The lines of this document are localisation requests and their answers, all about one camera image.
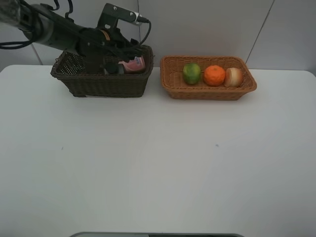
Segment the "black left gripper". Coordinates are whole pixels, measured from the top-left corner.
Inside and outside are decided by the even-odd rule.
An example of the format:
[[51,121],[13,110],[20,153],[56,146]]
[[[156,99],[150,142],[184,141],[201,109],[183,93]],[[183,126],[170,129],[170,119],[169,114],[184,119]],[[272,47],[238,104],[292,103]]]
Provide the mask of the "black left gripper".
[[76,51],[88,74],[97,74],[109,63],[129,62],[141,57],[146,48],[126,39],[119,28],[83,28],[79,31]]

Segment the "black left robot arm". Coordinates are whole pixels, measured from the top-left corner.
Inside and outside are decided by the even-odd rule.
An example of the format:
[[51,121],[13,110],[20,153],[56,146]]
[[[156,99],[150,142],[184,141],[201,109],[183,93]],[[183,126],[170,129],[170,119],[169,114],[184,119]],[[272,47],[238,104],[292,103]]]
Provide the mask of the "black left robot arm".
[[[60,8],[58,1],[55,6],[50,6],[44,3],[30,5],[24,0],[2,0],[0,21],[21,30],[27,39],[2,42],[1,49],[15,50],[33,43],[42,44],[80,56],[89,74],[97,73],[101,68],[114,74],[119,61],[128,63],[142,56],[143,41],[126,39],[117,24],[121,20],[133,25],[150,25],[149,19],[138,12],[107,3],[96,28],[87,28],[75,24],[69,17],[73,3],[69,1],[68,4],[69,11],[61,16],[56,13]],[[117,61],[107,63],[107,56],[116,57]]]

